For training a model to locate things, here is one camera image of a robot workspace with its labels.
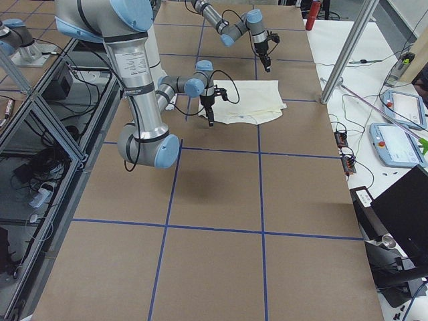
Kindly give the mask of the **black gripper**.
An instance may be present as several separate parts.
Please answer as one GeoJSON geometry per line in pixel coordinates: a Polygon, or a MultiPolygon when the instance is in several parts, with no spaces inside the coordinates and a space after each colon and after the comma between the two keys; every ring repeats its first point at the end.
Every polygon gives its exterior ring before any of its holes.
{"type": "Polygon", "coordinates": [[[214,94],[209,95],[209,96],[200,95],[199,98],[200,98],[200,104],[202,105],[202,107],[206,113],[209,126],[212,127],[212,126],[214,126],[214,122],[215,122],[214,113],[213,113],[213,109],[212,109],[212,107],[215,103],[215,95],[214,94]]]}
{"type": "Polygon", "coordinates": [[[261,63],[263,64],[263,68],[265,72],[269,73],[271,72],[271,58],[268,56],[268,50],[269,45],[267,41],[254,43],[254,49],[259,57],[261,59],[261,63]]]}

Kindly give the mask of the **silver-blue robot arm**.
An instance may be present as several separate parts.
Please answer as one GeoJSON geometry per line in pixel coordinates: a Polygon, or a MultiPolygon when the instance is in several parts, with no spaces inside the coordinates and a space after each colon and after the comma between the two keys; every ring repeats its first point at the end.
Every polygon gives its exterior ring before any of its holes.
{"type": "Polygon", "coordinates": [[[206,97],[214,93],[213,64],[197,63],[191,77],[153,80],[158,52],[149,1],[56,1],[56,25],[63,34],[106,49],[111,68],[132,109],[133,121],[120,133],[118,151],[133,164],[169,168],[179,154],[179,139],[161,114],[175,94],[206,97]]]}
{"type": "Polygon", "coordinates": [[[241,15],[226,9],[220,14],[209,1],[185,1],[191,13],[202,16],[219,34],[225,47],[233,46],[245,34],[249,34],[251,50],[259,58],[265,72],[271,72],[269,42],[279,44],[278,34],[268,31],[260,9],[252,9],[241,15]]]}

